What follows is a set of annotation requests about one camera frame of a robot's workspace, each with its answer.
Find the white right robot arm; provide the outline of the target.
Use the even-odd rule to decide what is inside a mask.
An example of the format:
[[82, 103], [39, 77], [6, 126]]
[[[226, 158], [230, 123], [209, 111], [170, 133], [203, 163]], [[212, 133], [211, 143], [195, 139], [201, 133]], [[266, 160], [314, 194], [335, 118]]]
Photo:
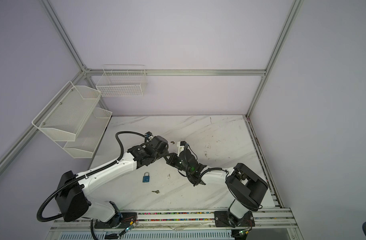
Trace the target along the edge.
[[233, 168], [209, 167], [200, 164], [197, 156], [185, 143], [179, 146], [178, 153], [169, 153], [166, 163], [178, 170], [194, 186], [226, 186], [234, 200], [223, 215], [216, 214], [218, 222], [231, 228], [240, 227], [243, 223], [253, 227], [252, 212], [261, 209], [261, 203], [268, 191], [268, 183], [243, 163]]

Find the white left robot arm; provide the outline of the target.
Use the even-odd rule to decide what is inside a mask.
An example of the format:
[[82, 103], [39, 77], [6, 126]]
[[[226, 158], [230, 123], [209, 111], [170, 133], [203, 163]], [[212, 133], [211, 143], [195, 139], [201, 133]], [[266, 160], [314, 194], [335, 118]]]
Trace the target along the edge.
[[50, 194], [37, 211], [39, 222], [50, 222], [62, 218], [72, 222], [79, 218], [100, 221], [108, 228], [117, 228], [124, 221], [117, 205], [99, 202], [91, 193], [104, 184], [148, 166], [168, 153], [168, 141], [161, 136], [153, 137], [150, 132], [140, 134], [144, 142], [127, 151], [119, 138], [124, 132], [115, 134], [120, 146], [119, 157], [94, 169], [74, 174], [68, 171], [61, 176], [57, 189]]

